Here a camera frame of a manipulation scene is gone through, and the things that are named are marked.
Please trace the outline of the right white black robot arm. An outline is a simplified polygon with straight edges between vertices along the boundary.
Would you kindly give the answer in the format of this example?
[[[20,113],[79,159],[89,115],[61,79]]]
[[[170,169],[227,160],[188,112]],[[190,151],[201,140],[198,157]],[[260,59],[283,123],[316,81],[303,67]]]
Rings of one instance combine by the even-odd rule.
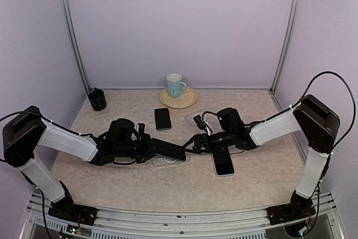
[[[299,218],[308,209],[308,202],[323,177],[333,151],[340,119],[328,106],[313,95],[306,95],[298,104],[266,120],[245,124],[238,111],[226,108],[217,112],[221,132],[195,134],[184,147],[192,145],[194,154],[217,152],[229,146],[249,151],[276,138],[301,131],[308,141],[308,156],[301,179],[293,193],[295,198],[286,206],[286,214]]]

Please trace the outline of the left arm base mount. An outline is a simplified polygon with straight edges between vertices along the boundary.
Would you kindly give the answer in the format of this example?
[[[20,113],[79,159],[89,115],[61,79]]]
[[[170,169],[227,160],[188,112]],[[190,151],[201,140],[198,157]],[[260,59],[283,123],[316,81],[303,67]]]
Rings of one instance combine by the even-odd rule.
[[[71,203],[51,203],[48,215],[62,220],[93,226],[98,209]]]

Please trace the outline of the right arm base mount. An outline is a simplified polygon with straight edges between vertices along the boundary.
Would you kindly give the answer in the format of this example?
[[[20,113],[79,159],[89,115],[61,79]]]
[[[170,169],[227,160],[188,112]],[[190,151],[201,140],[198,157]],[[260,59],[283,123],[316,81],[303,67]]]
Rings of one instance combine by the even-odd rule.
[[[312,199],[301,197],[296,192],[293,192],[289,203],[268,207],[266,211],[270,225],[291,222],[316,214]]]

